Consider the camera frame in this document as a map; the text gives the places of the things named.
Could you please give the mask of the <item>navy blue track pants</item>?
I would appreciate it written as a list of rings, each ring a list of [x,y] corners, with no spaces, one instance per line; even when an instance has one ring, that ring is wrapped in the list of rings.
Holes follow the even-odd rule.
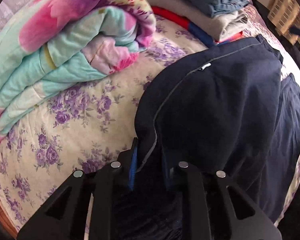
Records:
[[[257,35],[155,77],[135,116],[133,207],[117,239],[281,239],[275,222],[300,157],[300,85],[282,68]]]

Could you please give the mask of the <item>purple floral bedspread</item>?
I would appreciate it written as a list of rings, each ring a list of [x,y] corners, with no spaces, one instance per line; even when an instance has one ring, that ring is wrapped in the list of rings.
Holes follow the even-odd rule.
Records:
[[[19,230],[74,169],[94,172],[130,147],[135,113],[150,82],[204,49],[159,16],[151,46],[133,65],[75,85],[20,119],[0,143],[0,204],[13,227]]]

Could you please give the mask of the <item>folded red garment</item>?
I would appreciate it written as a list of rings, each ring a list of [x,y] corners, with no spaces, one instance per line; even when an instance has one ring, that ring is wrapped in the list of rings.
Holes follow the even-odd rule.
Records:
[[[166,10],[161,7],[152,7],[153,12],[156,15],[159,15],[167,20],[170,20],[177,25],[183,27],[186,29],[189,33],[191,33],[193,36],[198,38],[207,48],[211,48],[214,46],[217,46],[219,44],[223,43],[229,43],[234,40],[237,40],[242,37],[243,31],[237,32],[234,35],[230,36],[226,40],[216,41],[214,38],[212,38],[210,35],[208,35],[205,31],[200,29],[197,25],[195,25],[193,22],[189,21],[187,18],[183,16],[179,16],[169,10]]]

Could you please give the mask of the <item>colourful floral folded quilt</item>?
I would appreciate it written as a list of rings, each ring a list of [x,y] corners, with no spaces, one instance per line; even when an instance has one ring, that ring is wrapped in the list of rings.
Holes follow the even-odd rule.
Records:
[[[155,26],[146,0],[34,0],[23,7],[0,32],[0,142],[50,97],[130,66]]]

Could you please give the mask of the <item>folded grey garment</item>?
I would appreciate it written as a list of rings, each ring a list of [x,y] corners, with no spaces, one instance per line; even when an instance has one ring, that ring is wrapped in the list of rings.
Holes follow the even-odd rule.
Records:
[[[210,18],[185,0],[147,1],[152,6],[161,7],[189,19],[218,42],[225,41],[240,33],[246,28],[248,23],[248,16],[244,10]]]

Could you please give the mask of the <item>beige brick pattern curtain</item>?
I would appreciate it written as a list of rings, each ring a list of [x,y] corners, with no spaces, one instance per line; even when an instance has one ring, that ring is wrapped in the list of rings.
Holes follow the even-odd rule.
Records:
[[[300,27],[300,6],[296,0],[271,0],[268,19],[275,25],[276,32],[285,37],[292,45],[298,40],[289,28]]]

